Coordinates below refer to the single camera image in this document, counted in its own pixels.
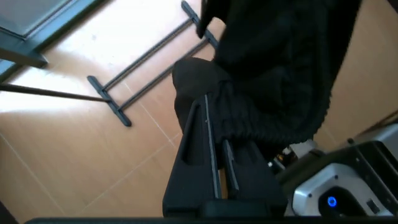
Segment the silver casing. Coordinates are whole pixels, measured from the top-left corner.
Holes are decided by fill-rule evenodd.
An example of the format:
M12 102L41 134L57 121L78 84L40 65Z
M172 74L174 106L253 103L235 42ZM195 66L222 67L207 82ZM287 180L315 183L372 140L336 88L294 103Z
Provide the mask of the silver casing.
M332 187L348 190L369 216L392 216L362 178L349 166L332 163L299 185L293 195L292 208L296 215L320 216L318 200ZM372 200L380 211L374 214L366 202Z

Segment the floor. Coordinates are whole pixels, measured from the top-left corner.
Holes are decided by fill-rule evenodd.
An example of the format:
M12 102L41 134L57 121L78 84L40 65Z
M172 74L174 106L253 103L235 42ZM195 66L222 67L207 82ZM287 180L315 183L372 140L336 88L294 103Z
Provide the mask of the floor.
M188 1L199 12L200 0ZM10 83L98 96L106 83L186 19L180 0L111 1L50 47L46 69ZM210 30L223 31L220 21ZM194 27L116 85L120 104L199 40ZM211 60L209 45L195 57ZM398 15L364 2L331 108L315 136L332 150L398 109ZM126 110L124 127L104 103L0 93L0 200L19 222L34 217L161 217L162 197L182 137L170 77Z

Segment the metal bar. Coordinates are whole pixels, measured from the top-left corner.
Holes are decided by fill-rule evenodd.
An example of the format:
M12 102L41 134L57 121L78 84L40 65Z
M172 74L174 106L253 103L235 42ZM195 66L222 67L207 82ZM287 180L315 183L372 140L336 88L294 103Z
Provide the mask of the metal bar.
M195 53L197 53L199 50L204 48L204 46L208 43L208 41L202 40L199 44L194 46L189 52L187 52L184 56L182 56L179 60L189 57ZM170 65L168 68L166 68L162 73L160 73L156 78L154 78L152 81L150 81L148 84L146 84L143 88L141 88L136 94L134 94L132 97L130 97L126 102L124 102L119 110L124 110L126 109L129 105L134 103L138 98L143 95L146 91L150 90L152 87L154 87L158 82L160 82L163 78L165 78L173 69L174 64Z
M26 93L26 94L43 95L43 96L55 96L55 97L78 99L78 100L90 100L90 101L100 101L100 102L110 101L110 99L107 98L102 99L92 96L77 95L73 93L63 93L58 91L43 90L39 88L31 88L26 86L18 86L10 84L0 84L0 91L9 91L13 93Z
M130 119L122 112L119 111L119 106L118 104L109 96L109 94L103 90L103 86L99 83L99 81L94 77L94 76L88 76L87 77L88 81L93 85L95 90L98 92L99 95L101 95L102 98L105 99L110 99L108 101L108 106L111 108L114 114L120 119L120 121L127 127L131 126L131 121Z
M147 52L145 52L143 55L141 55L137 60L135 60L132 64L127 66L123 71L121 71L118 75L112 78L105 86L103 87L103 90L108 90L115 84L117 84L118 81L120 81L124 76L127 75L127 73L132 72L132 69L135 69L138 67L140 64L145 62L151 55L156 53L160 48L162 48L167 42L172 40L177 34L179 34L181 31L186 29L191 23L192 19L188 18L185 22L183 22L181 25L179 25L176 29L174 29L171 33L169 33L167 36L165 36L161 41L159 41L156 45L151 47Z
M182 1L181 2L181 7L184 10L185 13L187 13L187 15L192 18L192 21L195 23L196 26L199 26L199 17L198 15L195 13L195 11L191 8L191 6L189 6L189 4L186 1ZM215 48L217 49L218 46L218 41L216 40L216 38L214 37L214 35L208 30L206 29L205 31L205 37L208 39L209 43Z

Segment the blue light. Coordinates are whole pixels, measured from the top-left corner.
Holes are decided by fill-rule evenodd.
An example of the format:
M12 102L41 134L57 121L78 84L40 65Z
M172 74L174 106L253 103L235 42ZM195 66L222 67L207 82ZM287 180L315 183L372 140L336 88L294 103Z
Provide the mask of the blue light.
M334 197L328 197L328 204L330 207L335 207L337 205L337 200Z

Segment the black cloth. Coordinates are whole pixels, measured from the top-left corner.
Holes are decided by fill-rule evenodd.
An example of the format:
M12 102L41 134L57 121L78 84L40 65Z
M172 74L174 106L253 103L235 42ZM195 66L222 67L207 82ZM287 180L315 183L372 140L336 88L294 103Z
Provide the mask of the black cloth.
M320 128L353 31L360 0L207 0L197 34L226 24L214 59L175 63L182 130L208 94L216 143L255 140L283 149Z

